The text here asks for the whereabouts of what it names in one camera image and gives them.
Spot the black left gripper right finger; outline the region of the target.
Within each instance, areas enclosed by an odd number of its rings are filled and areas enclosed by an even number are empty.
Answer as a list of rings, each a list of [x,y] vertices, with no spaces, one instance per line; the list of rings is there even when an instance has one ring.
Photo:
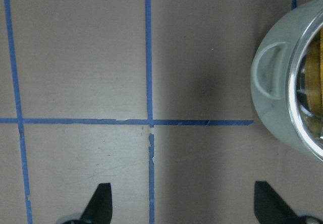
[[[254,215],[260,224],[322,223],[311,215],[297,215],[266,181],[254,183]]]

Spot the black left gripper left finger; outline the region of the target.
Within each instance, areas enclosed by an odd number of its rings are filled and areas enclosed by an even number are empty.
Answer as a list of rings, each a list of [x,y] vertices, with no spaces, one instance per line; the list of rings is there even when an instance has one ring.
[[[57,223],[108,224],[113,216],[112,187],[110,183],[97,186],[84,211],[78,218],[61,218]]]

